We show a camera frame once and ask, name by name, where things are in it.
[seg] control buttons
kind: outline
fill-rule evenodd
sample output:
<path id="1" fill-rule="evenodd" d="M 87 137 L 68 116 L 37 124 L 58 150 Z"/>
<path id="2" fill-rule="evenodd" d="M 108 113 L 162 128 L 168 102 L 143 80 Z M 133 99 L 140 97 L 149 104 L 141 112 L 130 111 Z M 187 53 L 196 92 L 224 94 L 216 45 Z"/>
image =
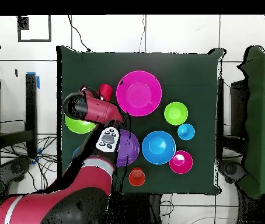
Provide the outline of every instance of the control buttons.
<path id="1" fill-rule="evenodd" d="M 102 141 L 103 142 L 106 142 L 107 144 L 113 144 L 115 143 L 115 140 L 114 140 L 114 136 L 113 136 L 114 133 L 112 133 L 112 135 L 104 135 L 102 137 Z"/>
<path id="2" fill-rule="evenodd" d="M 116 128 L 107 127 L 100 134 L 96 143 L 96 148 L 102 152 L 112 153 L 117 148 L 119 137 L 120 135 Z"/>

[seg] red cup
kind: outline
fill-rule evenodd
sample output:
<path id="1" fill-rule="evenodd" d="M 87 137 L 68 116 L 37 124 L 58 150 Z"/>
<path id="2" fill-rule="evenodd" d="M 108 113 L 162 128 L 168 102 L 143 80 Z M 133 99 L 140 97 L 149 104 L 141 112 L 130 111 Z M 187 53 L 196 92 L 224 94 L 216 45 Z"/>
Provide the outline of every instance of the red cup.
<path id="1" fill-rule="evenodd" d="M 128 180 L 132 186 L 141 186 L 145 182 L 145 174 L 139 167 L 135 167 L 130 172 Z"/>
<path id="2" fill-rule="evenodd" d="M 101 84 L 99 86 L 99 90 L 97 91 L 97 93 L 103 96 L 104 100 L 109 102 L 111 99 L 112 91 L 113 91 L 113 88 L 109 84 Z"/>

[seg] green plate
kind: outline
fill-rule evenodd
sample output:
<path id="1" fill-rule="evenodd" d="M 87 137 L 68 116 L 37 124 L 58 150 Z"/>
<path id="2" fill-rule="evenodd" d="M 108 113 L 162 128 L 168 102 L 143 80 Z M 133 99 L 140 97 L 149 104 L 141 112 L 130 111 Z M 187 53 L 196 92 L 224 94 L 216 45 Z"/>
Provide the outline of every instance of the green plate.
<path id="1" fill-rule="evenodd" d="M 172 102 L 166 106 L 163 115 L 169 124 L 181 125 L 186 121 L 188 112 L 181 102 Z"/>
<path id="2" fill-rule="evenodd" d="M 72 132 L 77 134 L 85 134 L 94 129 L 95 125 L 92 122 L 82 121 L 82 120 L 73 120 L 64 114 L 65 123 Z"/>

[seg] purple bowl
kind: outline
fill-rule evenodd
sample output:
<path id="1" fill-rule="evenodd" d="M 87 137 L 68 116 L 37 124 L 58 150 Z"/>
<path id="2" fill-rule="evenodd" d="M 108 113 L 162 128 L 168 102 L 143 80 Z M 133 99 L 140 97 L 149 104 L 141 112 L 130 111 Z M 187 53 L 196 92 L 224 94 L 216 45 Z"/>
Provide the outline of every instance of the purple bowl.
<path id="1" fill-rule="evenodd" d="M 120 141 L 118 148 L 117 167 L 123 167 L 127 163 L 128 165 L 135 161 L 140 152 L 140 145 L 137 137 L 124 129 L 120 130 Z"/>

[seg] blue tape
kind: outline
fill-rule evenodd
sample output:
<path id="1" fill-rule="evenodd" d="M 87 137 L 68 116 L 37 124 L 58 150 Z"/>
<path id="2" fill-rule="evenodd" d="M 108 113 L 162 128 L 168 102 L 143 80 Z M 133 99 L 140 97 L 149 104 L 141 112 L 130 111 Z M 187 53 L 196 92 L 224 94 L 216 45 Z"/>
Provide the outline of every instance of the blue tape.
<path id="1" fill-rule="evenodd" d="M 27 75 L 34 75 L 34 76 L 36 76 L 36 72 L 27 72 Z M 36 86 L 37 86 L 38 89 L 40 88 L 40 79 L 39 79 L 39 76 L 37 76 L 37 78 L 36 78 Z"/>
<path id="2" fill-rule="evenodd" d="M 41 155 L 41 153 L 42 153 L 42 148 L 38 148 L 38 153 L 37 154 Z M 39 157 L 35 157 L 35 161 L 38 162 L 39 159 L 40 159 Z"/>
<path id="3" fill-rule="evenodd" d="M 37 85 L 37 88 L 40 88 L 39 76 L 38 76 L 37 79 L 36 79 L 36 85 Z"/>

